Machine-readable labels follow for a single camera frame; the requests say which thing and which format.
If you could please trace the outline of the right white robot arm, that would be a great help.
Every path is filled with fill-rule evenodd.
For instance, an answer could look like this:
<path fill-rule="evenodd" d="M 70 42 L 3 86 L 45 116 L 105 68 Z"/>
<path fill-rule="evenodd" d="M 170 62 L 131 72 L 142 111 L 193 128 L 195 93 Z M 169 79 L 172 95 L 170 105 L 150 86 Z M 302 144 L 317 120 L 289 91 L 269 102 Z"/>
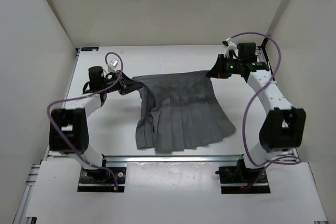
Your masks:
<path fill-rule="evenodd" d="M 301 145 L 306 112 L 302 108 L 295 108 L 284 97 L 265 62 L 245 62 L 220 54 L 206 75 L 210 78 L 227 79 L 234 74 L 243 77 L 254 90 L 253 97 L 259 99 L 266 113 L 259 131 L 259 141 L 253 148 L 248 148 L 247 145 L 247 113 L 243 114 L 244 164 L 236 168 L 236 177 L 247 182 L 254 177 L 254 169 L 265 166 L 277 155 Z"/>

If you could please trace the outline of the grey pleated skirt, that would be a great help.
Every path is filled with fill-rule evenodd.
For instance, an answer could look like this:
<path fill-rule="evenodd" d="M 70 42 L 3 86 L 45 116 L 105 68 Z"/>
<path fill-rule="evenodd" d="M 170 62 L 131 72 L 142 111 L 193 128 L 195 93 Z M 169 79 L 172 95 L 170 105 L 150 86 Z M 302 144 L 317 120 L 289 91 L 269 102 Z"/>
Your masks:
<path fill-rule="evenodd" d="M 143 85 L 137 149 L 179 152 L 220 142 L 236 132 L 206 74 L 201 70 L 133 77 Z"/>

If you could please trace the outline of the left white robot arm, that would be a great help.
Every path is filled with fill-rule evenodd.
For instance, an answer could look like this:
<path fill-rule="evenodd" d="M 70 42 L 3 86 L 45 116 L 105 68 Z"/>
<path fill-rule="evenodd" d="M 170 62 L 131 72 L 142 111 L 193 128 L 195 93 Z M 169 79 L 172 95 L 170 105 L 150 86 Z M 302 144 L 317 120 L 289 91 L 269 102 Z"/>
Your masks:
<path fill-rule="evenodd" d="M 139 90 L 143 85 L 127 77 L 122 71 L 107 74 L 101 66 L 88 70 L 89 81 L 83 86 L 79 98 L 66 101 L 66 107 L 52 109 L 49 132 L 49 148 L 76 159 L 98 182 L 105 182 L 110 169 L 105 165 L 105 157 L 89 145 L 87 118 L 101 108 L 108 93 L 119 92 L 126 95 Z"/>

